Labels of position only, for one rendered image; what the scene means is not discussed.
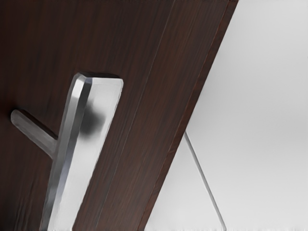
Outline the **dark brown wooden drawer cabinet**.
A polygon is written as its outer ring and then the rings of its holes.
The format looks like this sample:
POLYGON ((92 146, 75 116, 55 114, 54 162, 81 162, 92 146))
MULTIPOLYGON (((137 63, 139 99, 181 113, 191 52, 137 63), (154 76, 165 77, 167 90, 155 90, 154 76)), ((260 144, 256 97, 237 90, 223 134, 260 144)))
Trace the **dark brown wooden drawer cabinet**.
POLYGON ((0 0, 0 231, 39 231, 51 159, 10 121, 59 132, 78 73, 124 87, 73 225, 144 231, 238 0, 0 0))

